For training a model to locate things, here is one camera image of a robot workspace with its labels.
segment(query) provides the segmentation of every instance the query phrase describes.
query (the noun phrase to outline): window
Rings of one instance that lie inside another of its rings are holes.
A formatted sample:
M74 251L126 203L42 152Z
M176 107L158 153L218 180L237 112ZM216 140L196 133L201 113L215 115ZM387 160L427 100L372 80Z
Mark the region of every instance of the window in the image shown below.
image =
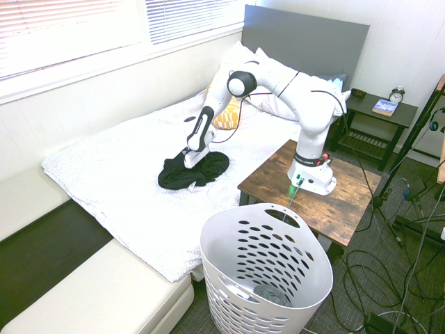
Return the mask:
M0 77L140 41L132 0L0 0Z
M244 20L248 0L145 0L153 44Z
M0 104L240 29L252 2L0 0Z

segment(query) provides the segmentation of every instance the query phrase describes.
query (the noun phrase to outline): window sill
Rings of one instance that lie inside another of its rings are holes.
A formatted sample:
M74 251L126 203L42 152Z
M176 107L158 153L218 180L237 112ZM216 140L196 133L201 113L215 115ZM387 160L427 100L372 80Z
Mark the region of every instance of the window sill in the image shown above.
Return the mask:
M0 81L0 105L32 96L57 87L72 84L103 73L148 61L210 40L239 33L243 24L207 31L163 46L143 43L95 54L61 65L45 68L19 77Z

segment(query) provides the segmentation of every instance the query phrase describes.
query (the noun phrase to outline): alarm clock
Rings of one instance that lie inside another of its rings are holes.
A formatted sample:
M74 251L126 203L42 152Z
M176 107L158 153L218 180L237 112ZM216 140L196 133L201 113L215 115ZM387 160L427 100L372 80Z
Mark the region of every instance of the alarm clock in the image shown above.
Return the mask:
M405 94L405 89L402 86L397 86L389 94L389 101L400 103L403 100L403 94Z

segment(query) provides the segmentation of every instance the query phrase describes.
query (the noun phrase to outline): white wall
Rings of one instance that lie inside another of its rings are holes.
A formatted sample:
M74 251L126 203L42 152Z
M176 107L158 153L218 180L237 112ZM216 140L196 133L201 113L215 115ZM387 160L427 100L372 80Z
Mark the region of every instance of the white wall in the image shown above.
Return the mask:
M204 89L241 33L0 106L0 183L82 138Z
M351 87L387 97L392 88L403 86L403 101L418 106L418 114L445 73L443 0L262 0L261 6L369 24ZM373 133L387 136L379 130L391 128L381 124L373 123ZM403 134L399 147L408 133ZM425 136L422 144L440 155L437 139Z

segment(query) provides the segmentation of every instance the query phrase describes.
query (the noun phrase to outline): window blind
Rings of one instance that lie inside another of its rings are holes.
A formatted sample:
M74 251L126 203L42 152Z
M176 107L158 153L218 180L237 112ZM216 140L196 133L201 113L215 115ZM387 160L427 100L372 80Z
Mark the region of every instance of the window blind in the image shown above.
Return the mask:
M134 0L0 0L0 78L140 40Z
M159 44L244 20L250 0L145 0L150 38Z

